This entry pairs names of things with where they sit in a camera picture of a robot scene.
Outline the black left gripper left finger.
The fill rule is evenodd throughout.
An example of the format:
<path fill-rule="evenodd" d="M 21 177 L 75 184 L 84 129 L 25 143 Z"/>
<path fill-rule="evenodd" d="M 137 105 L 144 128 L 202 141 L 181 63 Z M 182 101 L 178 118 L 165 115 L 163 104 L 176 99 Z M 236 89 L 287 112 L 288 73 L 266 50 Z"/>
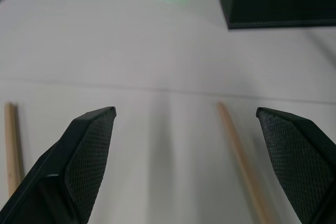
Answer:
<path fill-rule="evenodd" d="M 75 118 L 0 210 L 0 224 L 87 224 L 109 154 L 113 106 Z"/>

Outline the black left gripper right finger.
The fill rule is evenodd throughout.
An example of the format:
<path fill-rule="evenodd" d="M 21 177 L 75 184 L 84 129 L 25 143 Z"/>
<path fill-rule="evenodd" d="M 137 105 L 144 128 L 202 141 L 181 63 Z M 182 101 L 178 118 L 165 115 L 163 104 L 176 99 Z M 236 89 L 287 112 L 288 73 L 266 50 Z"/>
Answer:
<path fill-rule="evenodd" d="M 274 173 L 302 224 L 336 224 L 336 144 L 311 120 L 256 111 Z"/>

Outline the wooden chopstick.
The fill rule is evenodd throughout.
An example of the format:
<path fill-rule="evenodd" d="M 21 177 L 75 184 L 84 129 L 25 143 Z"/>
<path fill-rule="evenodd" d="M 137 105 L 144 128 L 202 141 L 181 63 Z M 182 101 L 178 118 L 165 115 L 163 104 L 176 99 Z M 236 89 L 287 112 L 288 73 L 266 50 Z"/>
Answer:
<path fill-rule="evenodd" d="M 11 197 L 22 181 L 16 106 L 11 102 L 6 103 L 4 115 L 8 195 Z"/>
<path fill-rule="evenodd" d="M 251 167 L 248 157 L 244 151 L 243 145 L 240 141 L 238 132 L 234 126 L 234 122 L 230 116 L 230 113 L 226 105 L 222 102 L 217 104 L 217 109 L 225 127 L 230 145 L 238 163 L 240 172 L 242 174 L 244 183 L 246 185 L 251 203 L 254 211 L 258 217 L 260 224 L 276 224 L 276 221 L 272 215 L 271 209 L 267 203 L 267 199 L 262 191 L 260 183 L 256 177 L 256 174 Z"/>

